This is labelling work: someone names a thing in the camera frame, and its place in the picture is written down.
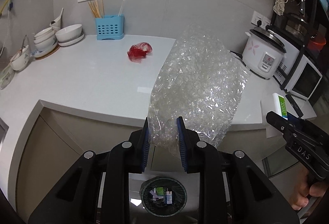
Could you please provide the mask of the person's right hand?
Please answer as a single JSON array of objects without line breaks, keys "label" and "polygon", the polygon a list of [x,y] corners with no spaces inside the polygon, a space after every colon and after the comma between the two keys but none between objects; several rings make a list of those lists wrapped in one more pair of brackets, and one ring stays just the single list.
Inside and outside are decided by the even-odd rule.
[{"label": "person's right hand", "polygon": [[289,198],[289,204],[293,210],[305,208],[309,203],[307,196],[323,197],[328,189],[328,184],[325,182],[317,182],[310,187],[307,183],[308,174],[309,171],[305,167],[302,167],[297,175],[297,181]]}]

